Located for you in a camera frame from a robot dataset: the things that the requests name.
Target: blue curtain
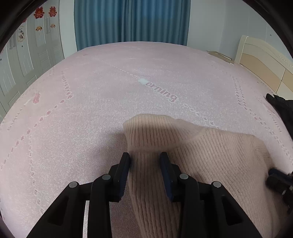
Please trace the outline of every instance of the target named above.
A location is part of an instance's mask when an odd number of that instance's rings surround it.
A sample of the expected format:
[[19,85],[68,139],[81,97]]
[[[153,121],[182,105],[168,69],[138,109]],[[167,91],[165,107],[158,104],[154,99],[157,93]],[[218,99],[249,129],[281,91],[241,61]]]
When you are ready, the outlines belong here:
[[75,0],[77,50],[124,41],[187,44],[190,0]]

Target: wall decoration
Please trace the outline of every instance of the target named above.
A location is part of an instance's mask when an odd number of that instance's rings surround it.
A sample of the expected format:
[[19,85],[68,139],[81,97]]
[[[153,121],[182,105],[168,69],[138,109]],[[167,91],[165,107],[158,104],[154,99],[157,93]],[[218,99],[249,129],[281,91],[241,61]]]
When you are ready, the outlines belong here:
[[24,26],[23,25],[21,25],[18,28],[17,35],[18,35],[18,37],[17,37],[18,42],[23,42],[23,40],[25,39]]
[[39,25],[39,26],[37,26],[37,28],[36,28],[36,31],[39,31],[39,30],[42,30],[43,28]]
[[50,17],[56,16],[57,14],[56,7],[50,7],[49,14],[50,14]]
[[35,11],[35,18],[38,19],[38,18],[42,18],[44,16],[45,12],[43,12],[43,7],[38,7]]

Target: wardrobe door handle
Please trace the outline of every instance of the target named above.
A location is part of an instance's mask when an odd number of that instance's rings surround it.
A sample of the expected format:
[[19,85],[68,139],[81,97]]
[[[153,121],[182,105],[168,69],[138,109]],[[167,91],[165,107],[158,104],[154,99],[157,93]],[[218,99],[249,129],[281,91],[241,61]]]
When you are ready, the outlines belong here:
[[13,47],[16,47],[15,33],[9,39],[9,49],[12,50]]
[[47,27],[47,18],[44,17],[43,19],[44,27],[46,27],[46,34],[48,34],[48,27]]
[[48,33],[50,33],[49,17],[48,17]]

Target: black fabric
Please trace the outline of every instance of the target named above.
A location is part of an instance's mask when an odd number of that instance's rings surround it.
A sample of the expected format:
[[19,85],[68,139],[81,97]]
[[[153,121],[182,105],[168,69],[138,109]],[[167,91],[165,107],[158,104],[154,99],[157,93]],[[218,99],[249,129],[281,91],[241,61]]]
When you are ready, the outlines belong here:
[[267,101],[276,109],[293,139],[293,100],[285,100],[277,95],[267,94]]

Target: black mount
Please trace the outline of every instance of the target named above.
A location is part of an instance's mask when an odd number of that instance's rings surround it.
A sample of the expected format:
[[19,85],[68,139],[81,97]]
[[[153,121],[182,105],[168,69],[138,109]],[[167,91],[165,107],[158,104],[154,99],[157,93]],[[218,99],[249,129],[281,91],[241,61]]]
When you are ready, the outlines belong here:
[[130,157],[123,153],[119,164],[92,183],[71,182],[46,210],[27,238],[82,238],[87,200],[88,238],[112,238],[109,202],[124,194]]
[[275,238],[291,238],[293,236],[293,172],[285,174],[276,168],[271,168],[265,183],[268,188],[281,194],[284,203],[288,206],[289,216]]
[[261,238],[239,204],[218,181],[197,182],[171,164],[166,152],[160,166],[167,196],[181,202],[178,238]]

